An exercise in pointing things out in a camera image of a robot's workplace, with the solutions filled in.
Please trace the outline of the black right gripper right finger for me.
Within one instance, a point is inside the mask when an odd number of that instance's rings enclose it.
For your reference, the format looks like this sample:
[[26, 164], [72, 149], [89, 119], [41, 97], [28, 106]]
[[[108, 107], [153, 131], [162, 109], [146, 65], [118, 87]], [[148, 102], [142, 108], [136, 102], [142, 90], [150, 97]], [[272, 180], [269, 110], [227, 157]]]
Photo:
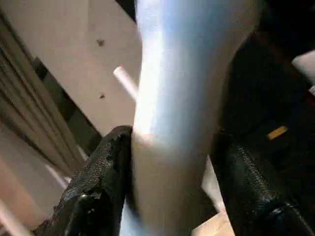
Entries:
[[217, 133], [211, 162], [237, 236], [313, 236], [315, 216], [260, 152]]

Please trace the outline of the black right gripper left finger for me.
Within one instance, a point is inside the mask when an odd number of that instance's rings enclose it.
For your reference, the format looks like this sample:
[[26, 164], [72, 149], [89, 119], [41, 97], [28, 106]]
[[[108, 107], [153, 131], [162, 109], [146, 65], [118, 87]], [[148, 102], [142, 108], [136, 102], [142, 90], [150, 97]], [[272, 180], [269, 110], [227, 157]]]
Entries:
[[35, 236], [119, 235], [130, 190], [131, 134], [132, 127], [122, 125], [102, 138]]

